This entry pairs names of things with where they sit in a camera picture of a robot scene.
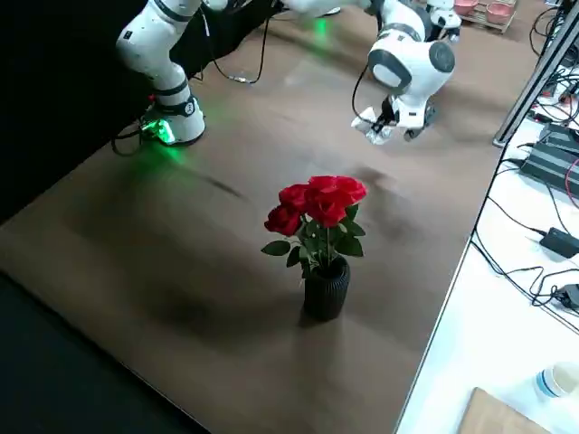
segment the wooden board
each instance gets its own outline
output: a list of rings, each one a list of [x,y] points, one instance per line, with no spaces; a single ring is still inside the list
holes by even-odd
[[[549,434],[507,404],[476,388],[460,423],[460,434]]]

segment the black vase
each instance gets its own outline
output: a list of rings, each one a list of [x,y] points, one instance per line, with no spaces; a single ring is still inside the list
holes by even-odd
[[[318,321],[329,321],[340,315],[350,283],[350,266],[342,256],[329,269],[313,269],[306,278],[304,312]]]

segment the plastic cup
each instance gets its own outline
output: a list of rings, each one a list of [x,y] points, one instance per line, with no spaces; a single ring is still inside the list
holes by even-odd
[[[536,375],[536,387],[547,398],[563,398],[579,392],[579,363],[557,363]]]

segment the black curtain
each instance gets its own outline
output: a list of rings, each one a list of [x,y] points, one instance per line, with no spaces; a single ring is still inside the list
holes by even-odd
[[[0,222],[105,145],[147,107],[142,76],[117,59],[115,42],[145,0],[35,0],[3,5],[5,92],[0,123]],[[273,14],[253,0],[233,14],[204,9],[216,57]],[[198,13],[172,51],[189,77],[211,61]]]

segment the green led light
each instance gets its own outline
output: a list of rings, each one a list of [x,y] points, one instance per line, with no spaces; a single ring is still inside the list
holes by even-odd
[[[164,119],[153,120],[141,127],[141,130],[149,131],[153,136],[158,137],[158,139],[166,145],[171,145],[175,142],[173,130],[169,126],[169,123]]]
[[[326,20],[326,18],[317,19],[314,30],[316,31],[317,35],[326,35],[327,34],[327,20]]]
[[[171,130],[169,123],[164,119],[159,120],[159,130],[157,131],[157,136],[168,145],[175,142],[173,131]]]
[[[326,18],[318,18],[314,22],[314,41],[319,48],[328,47],[329,24]]]

